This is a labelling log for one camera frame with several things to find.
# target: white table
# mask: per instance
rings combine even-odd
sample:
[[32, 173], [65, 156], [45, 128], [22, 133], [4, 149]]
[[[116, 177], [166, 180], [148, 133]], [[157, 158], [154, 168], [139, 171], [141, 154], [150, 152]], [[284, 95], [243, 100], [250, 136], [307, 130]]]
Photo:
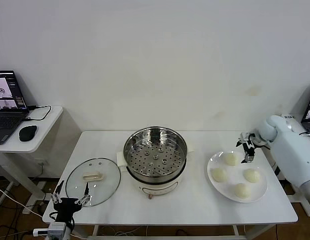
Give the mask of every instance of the white table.
[[[30, 112], [28, 117], [32, 119], [41, 119], [45, 116], [48, 107], [38, 108]], [[44, 140], [47, 133], [51, 130], [52, 126], [62, 114], [63, 108], [61, 106], [52, 106], [51, 111], [41, 121], [24, 121], [22, 122], [15, 132], [10, 136], [10, 138], [3, 144], [0, 145], [0, 166], [5, 170], [5, 176], [8, 180], [12, 181], [7, 190], [13, 185], [13, 182], [22, 184], [27, 190], [32, 193], [32, 196], [29, 198], [27, 205], [34, 205], [37, 200], [43, 200], [44, 198], [49, 200], [50, 196], [45, 196], [45, 193], [41, 190], [43, 189], [46, 182], [39, 182], [36, 186], [20, 169], [14, 161], [10, 158], [7, 153], [14, 153], [23, 155], [26, 159], [29, 159], [29, 153], [32, 153], [37, 150], [42, 141]], [[22, 142], [19, 138], [19, 132], [22, 128], [26, 126], [36, 125], [37, 130], [35, 136], [30, 141]], [[29, 214], [30, 212], [25, 208], [23, 214]]]
[[[132, 131], [85, 131], [62, 173], [62, 180], [79, 164], [92, 158], [108, 158], [116, 162], [116, 153], [122, 151]], [[239, 203], [221, 195], [208, 180], [208, 159], [219, 151], [237, 150], [235, 145], [240, 131], [180, 131], [194, 151], [187, 156], [183, 179], [168, 194], [148, 196], [131, 183], [128, 172], [121, 173], [121, 181], [114, 195], [102, 204], [85, 207], [74, 214], [77, 225], [264, 225], [247, 233], [252, 239], [274, 224], [293, 223], [298, 217], [265, 155], [256, 150], [253, 165], [258, 165], [266, 176], [268, 190], [254, 203]], [[65, 186], [61, 196], [65, 196]], [[54, 212], [52, 201], [43, 215], [43, 221], [53, 222], [49, 214]]]

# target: pot handle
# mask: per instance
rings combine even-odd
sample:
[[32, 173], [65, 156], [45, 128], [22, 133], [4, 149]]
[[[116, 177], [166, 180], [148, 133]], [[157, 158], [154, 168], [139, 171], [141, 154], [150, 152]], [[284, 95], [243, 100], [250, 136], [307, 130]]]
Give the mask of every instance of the pot handle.
[[120, 171], [127, 172], [126, 167], [128, 166], [128, 164], [124, 158], [123, 152], [122, 151], [117, 152], [116, 157], [117, 157], [117, 166], [119, 167]]

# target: power outlet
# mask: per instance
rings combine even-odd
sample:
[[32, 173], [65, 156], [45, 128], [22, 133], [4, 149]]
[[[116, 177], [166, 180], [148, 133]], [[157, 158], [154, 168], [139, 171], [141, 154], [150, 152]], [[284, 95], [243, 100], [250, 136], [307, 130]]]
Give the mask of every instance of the power outlet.
[[43, 158], [35, 158], [35, 161], [36, 161], [36, 163], [38, 164], [38, 165], [43, 165], [43, 166], [45, 166], [45, 165], [48, 165], [49, 163], [45, 160], [45, 159], [43, 159]]

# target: steamed bun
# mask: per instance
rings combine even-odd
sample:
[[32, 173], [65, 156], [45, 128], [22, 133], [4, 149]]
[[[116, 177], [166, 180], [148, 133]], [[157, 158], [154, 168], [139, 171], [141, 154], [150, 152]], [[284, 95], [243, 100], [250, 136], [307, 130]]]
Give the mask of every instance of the steamed bun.
[[211, 171], [211, 175], [212, 175], [213, 179], [216, 182], [219, 182], [219, 183], [224, 183], [228, 179], [226, 171], [224, 169], [222, 169], [222, 168], [219, 168], [219, 167], [218, 168], [214, 168]]
[[235, 186], [235, 194], [241, 199], [247, 199], [251, 196], [251, 189], [244, 183], [239, 183]]
[[224, 160], [229, 166], [236, 166], [239, 164], [239, 159], [234, 153], [226, 153], [224, 156]]
[[253, 168], [246, 169], [243, 175], [247, 181], [253, 184], [258, 183], [261, 178], [260, 173]]

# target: floor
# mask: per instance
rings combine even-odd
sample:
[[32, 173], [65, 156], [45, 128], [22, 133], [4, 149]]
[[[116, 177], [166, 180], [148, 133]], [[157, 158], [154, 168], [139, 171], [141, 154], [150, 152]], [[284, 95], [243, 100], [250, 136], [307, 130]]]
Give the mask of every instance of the floor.
[[[5, 188], [9, 182], [7, 180], [0, 179], [0, 187]], [[46, 193], [51, 193], [55, 187], [56, 181], [48, 181], [44, 187]], [[292, 188], [286, 184], [284, 190], [287, 194], [294, 193]], [[17, 201], [25, 204], [27, 199], [30, 197], [30, 193], [21, 185], [13, 186], [11, 189], [11, 194], [13, 198]], [[36, 204], [41, 204], [35, 206], [33, 209], [36, 213], [41, 214], [45, 210], [46, 204], [37, 202]], [[42, 220], [34, 215], [24, 215], [21, 213], [22, 209], [16, 211], [16, 204], [5, 199], [2, 203], [3, 206], [13, 208], [0, 207], [0, 239], [3, 240], [30, 240], [30, 239], [43, 239], [42, 237], [32, 237], [31, 235], [24, 235], [23, 233], [17, 235], [14, 234], [23, 231], [33, 230], [34, 228], [46, 228], [48, 225], [42, 222]], [[302, 206], [298, 203], [294, 203], [293, 207], [298, 215], [298, 222], [293, 224], [278, 224], [277, 228], [274, 226], [267, 232], [261, 234], [256, 240], [310, 240], [310, 218], [305, 214]], [[245, 230], [249, 230], [252, 226], [245, 226]], [[121, 232], [126, 233], [135, 230], [136, 226], [100, 226], [98, 229], [98, 235], [118, 235]], [[88, 234], [93, 233], [93, 226], [85, 226], [85, 230]], [[233, 228], [231, 226], [141, 226], [139, 229], [132, 233], [126, 233], [122, 235], [128, 236], [145, 236], [147, 231], [148, 236], [216, 236], [216, 235], [232, 235]], [[240, 226], [238, 229], [240, 234], [244, 234], [244, 227]]]

